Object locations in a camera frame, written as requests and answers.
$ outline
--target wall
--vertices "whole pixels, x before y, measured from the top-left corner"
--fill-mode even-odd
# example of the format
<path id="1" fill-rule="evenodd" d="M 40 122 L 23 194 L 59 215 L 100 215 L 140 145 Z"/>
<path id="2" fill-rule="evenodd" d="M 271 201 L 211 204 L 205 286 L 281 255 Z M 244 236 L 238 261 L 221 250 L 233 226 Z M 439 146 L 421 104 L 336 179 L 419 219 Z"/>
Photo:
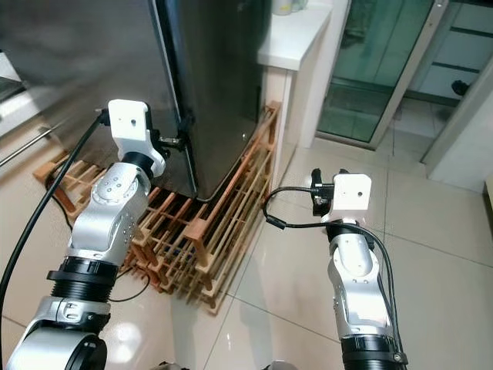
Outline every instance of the wall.
<path id="1" fill-rule="evenodd" d="M 424 161 L 432 180 L 484 190 L 486 177 L 493 173 L 493 59 Z"/>

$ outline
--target glass door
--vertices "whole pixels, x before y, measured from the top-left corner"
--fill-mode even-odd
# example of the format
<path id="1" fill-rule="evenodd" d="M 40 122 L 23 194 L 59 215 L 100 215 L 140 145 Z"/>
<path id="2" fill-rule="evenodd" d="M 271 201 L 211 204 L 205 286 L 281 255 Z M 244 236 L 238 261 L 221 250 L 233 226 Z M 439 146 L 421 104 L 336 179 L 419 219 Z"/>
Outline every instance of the glass door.
<path id="1" fill-rule="evenodd" d="M 321 136 L 376 148 L 447 0 L 353 0 L 320 114 Z"/>

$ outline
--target refrigerator door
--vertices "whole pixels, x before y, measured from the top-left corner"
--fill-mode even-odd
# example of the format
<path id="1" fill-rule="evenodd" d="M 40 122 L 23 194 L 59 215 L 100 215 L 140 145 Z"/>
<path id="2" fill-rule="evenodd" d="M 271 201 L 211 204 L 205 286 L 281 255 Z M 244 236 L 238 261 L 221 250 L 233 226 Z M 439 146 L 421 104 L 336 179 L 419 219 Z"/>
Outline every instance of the refrigerator door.
<path id="1" fill-rule="evenodd" d="M 270 25 L 266 0 L 155 0 L 172 37 L 169 64 L 188 133 L 198 198 L 208 200 L 257 127 L 263 67 L 257 52 Z"/>
<path id="2" fill-rule="evenodd" d="M 111 99 L 146 102 L 170 149 L 155 185 L 209 199 L 257 124 L 264 0 L 4 0 L 0 43 L 62 145 Z M 117 160 L 108 127 L 80 159 Z"/>

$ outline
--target white floor tile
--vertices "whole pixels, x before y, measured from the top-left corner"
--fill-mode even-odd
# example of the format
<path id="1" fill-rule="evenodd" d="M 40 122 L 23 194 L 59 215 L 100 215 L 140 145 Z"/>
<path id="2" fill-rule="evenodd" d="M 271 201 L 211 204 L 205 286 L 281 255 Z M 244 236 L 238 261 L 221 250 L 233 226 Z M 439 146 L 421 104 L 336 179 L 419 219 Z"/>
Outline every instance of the white floor tile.
<path id="1" fill-rule="evenodd" d="M 141 281 L 124 276 L 112 298 L 131 296 L 142 287 Z M 105 369 L 146 370 L 162 361 L 203 368 L 231 299 L 226 296 L 216 317 L 184 300 L 158 294 L 151 287 L 136 299 L 112 303 L 111 320 L 101 334 L 108 345 Z"/>
<path id="2" fill-rule="evenodd" d="M 396 130 L 415 135 L 434 137 L 433 115 L 430 103 L 403 99 L 400 115 L 394 121 Z"/>
<path id="3" fill-rule="evenodd" d="M 39 134 L 39 119 L 27 123 L 0 139 L 0 156 L 5 157 Z M 61 152 L 48 140 L 40 140 L 0 169 L 0 271 L 3 272 L 11 252 L 45 189 L 32 175 L 42 164 Z M 69 242 L 70 231 L 62 212 L 52 201 L 35 225 L 15 267 L 5 297 L 3 314 L 27 325 L 39 300 L 49 295 L 52 282 L 46 275 L 58 269 Z"/>
<path id="4" fill-rule="evenodd" d="M 386 232 L 493 266 L 481 194 L 390 171 Z"/>
<path id="5" fill-rule="evenodd" d="M 332 182 L 332 177 L 341 168 L 351 173 L 365 173 L 372 179 L 370 206 L 367 213 L 367 226 L 376 230 L 384 229 L 385 197 L 387 194 L 387 169 L 372 166 L 358 160 L 335 156 L 323 150 L 306 150 L 298 148 L 291 164 L 284 175 L 283 186 L 310 187 L 311 171 L 320 168 L 322 181 Z M 309 193 L 282 193 L 280 199 L 298 204 L 311 210 L 312 203 Z"/>
<path id="6" fill-rule="evenodd" d="M 432 143 L 432 137 L 406 133 L 398 129 L 396 129 L 394 133 L 394 152 L 396 150 L 403 150 L 423 155 Z"/>
<path id="7" fill-rule="evenodd" d="M 389 139 L 384 138 L 386 148 L 390 143 Z M 342 143 L 336 143 L 325 139 L 315 138 L 310 150 L 318 153 L 329 153 L 335 156 L 343 156 L 362 163 L 372 164 L 375 166 L 386 167 L 388 162 L 388 151 L 386 150 L 367 150 Z"/>
<path id="8" fill-rule="evenodd" d="M 2 318 L 2 362 L 3 368 L 7 365 L 10 355 L 24 334 L 25 327 Z"/>
<path id="9" fill-rule="evenodd" d="M 240 286 L 241 279 L 243 278 L 243 274 L 245 273 L 245 270 L 247 269 L 247 265 L 248 265 L 248 262 L 250 261 L 250 258 L 252 257 L 253 251 L 255 250 L 255 247 L 257 246 L 257 242 L 260 238 L 260 235 L 262 234 L 262 230 L 267 225 L 267 222 L 265 221 L 265 217 L 263 216 L 263 214 L 259 214 L 259 218 L 260 218 L 259 226 L 254 231 L 250 245 L 246 249 L 245 255 L 243 256 L 243 260 L 241 261 L 241 264 L 238 267 L 238 271 L 235 273 L 234 278 L 231 281 L 231 285 L 228 288 L 228 294 L 230 294 L 232 296 L 235 295 L 236 291 L 238 290 L 238 287 Z"/>
<path id="10" fill-rule="evenodd" d="M 388 156 L 394 151 L 394 125 L 391 124 L 385 131 L 384 138 L 378 144 L 377 153 L 384 153 Z"/>
<path id="11" fill-rule="evenodd" d="M 275 200 L 271 213 L 292 223 L 316 219 L 295 204 Z M 321 229 L 263 229 L 236 296 L 282 318 L 337 339 L 327 275 L 329 243 Z"/>
<path id="12" fill-rule="evenodd" d="M 261 370 L 273 360 L 299 370 L 344 368 L 338 343 L 235 300 L 206 370 Z"/>
<path id="13" fill-rule="evenodd" d="M 421 153 L 406 150 L 395 150 L 389 158 L 388 168 L 399 172 L 426 177 L 426 166 L 420 162 Z"/>
<path id="14" fill-rule="evenodd" d="M 409 369 L 491 368 L 493 269 L 387 235 Z"/>

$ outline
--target glossy floor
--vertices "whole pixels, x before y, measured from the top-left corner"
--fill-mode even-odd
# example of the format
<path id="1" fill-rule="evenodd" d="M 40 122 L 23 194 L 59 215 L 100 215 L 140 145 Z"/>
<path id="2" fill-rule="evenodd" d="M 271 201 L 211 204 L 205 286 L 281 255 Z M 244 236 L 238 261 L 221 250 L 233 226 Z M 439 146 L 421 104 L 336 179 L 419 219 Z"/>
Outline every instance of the glossy floor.
<path id="1" fill-rule="evenodd" d="M 392 154 L 419 161 L 444 129 L 455 108 L 416 99 L 402 99 L 388 128 Z"/>
<path id="2" fill-rule="evenodd" d="M 387 137 L 377 152 L 316 140 L 311 149 L 297 150 L 283 183 L 305 184 L 314 167 L 327 180 L 341 167 L 368 173 L 373 196 L 367 226 L 384 239 L 394 265 L 408 368 L 491 368 L 493 237 L 487 205 L 481 194 L 426 180 L 421 164 L 393 155 L 392 140 Z M 293 222 L 315 220 L 310 199 L 294 194 L 276 199 L 272 211 Z M 42 278 L 38 271 L 53 268 L 47 265 L 59 251 L 45 254 L 23 259 L 20 271 L 36 263 Z M 262 224 L 215 318 L 151 289 L 114 304 L 103 333 L 107 369 L 145 370 L 168 360 L 191 370 L 260 370 L 283 359 L 300 370 L 342 370 L 328 258 L 320 230 Z M 8 297 L 6 355 L 39 295 L 48 293 L 36 286 Z M 113 297 L 141 286 L 123 277 Z"/>

